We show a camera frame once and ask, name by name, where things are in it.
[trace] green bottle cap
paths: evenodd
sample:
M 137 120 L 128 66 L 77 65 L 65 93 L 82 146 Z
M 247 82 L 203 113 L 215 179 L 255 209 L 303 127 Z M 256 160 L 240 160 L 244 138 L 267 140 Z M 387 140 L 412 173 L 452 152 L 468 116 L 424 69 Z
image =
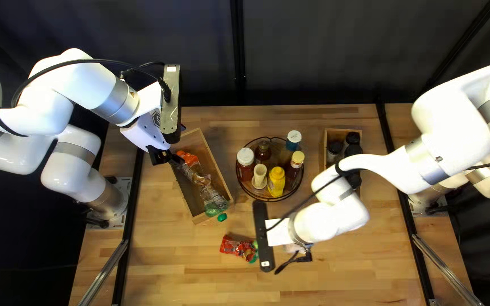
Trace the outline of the green bottle cap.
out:
M 222 222 L 222 221 L 224 221 L 224 220 L 226 220 L 226 219 L 228 219 L 228 215 L 227 215 L 226 213 L 221 213 L 221 214 L 219 214 L 219 215 L 218 215 L 218 217 L 217 217 L 217 220 L 218 220 L 219 222 Z

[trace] yellow cap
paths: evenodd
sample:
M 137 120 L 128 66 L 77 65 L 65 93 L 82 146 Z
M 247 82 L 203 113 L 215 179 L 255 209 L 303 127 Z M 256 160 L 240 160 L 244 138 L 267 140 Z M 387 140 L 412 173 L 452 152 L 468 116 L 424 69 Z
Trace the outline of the yellow cap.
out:
M 275 180 L 282 179 L 284 176 L 285 170 L 283 170 L 281 167 L 273 167 L 273 169 L 269 172 L 269 177 Z
M 302 151 L 296 151 L 292 154 L 292 161 L 296 164 L 304 162 L 305 155 Z

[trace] logo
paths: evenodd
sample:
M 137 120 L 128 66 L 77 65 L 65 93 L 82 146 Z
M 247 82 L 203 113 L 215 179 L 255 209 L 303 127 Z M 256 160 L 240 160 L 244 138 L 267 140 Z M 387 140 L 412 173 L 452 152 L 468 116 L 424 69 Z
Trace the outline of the logo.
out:
M 154 110 L 153 120 L 154 120 L 154 125 L 160 128 L 160 112 L 158 109 Z

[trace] red snack bag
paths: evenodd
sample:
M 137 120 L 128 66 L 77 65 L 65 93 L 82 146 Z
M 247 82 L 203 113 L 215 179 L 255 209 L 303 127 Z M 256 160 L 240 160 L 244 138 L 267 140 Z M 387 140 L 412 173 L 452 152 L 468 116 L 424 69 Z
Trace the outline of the red snack bag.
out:
M 219 250 L 224 254 L 234 254 L 241 256 L 248 263 L 253 263 L 258 257 L 256 254 L 256 248 L 254 240 L 233 240 L 230 236 L 224 235 L 222 237 L 221 248 Z

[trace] round black tray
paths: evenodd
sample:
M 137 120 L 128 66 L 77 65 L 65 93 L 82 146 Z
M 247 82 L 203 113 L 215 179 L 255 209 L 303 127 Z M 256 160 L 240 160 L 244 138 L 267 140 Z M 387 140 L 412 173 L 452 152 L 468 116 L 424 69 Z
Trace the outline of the round black tray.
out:
M 290 158 L 292 156 L 292 152 L 285 149 L 286 139 L 282 139 L 281 137 L 260 137 L 253 139 L 252 141 L 247 143 L 244 148 L 250 148 L 254 151 L 262 141 L 269 141 L 272 149 L 272 156 L 268 159 L 268 161 L 266 161 L 265 164 L 268 168 L 268 173 L 273 167 L 276 166 L 283 167 L 284 169 L 286 165 L 290 163 Z M 241 189 L 243 189 L 243 191 L 245 191 L 249 196 L 257 200 L 262 200 L 264 202 L 277 202 L 290 197 L 294 194 L 294 192 L 296 192 L 296 190 L 298 190 L 298 187 L 300 187 L 300 184 L 302 183 L 302 178 L 304 176 L 304 166 L 302 165 L 300 171 L 298 172 L 298 176 L 296 177 L 294 185 L 285 186 L 285 189 L 283 189 L 282 195 L 280 197 L 272 197 L 271 194 L 269 194 L 267 187 L 259 191 L 253 187 L 253 184 L 251 184 L 251 182 L 241 181 L 237 169 L 238 163 L 236 160 L 236 177 L 237 181 L 240 183 Z

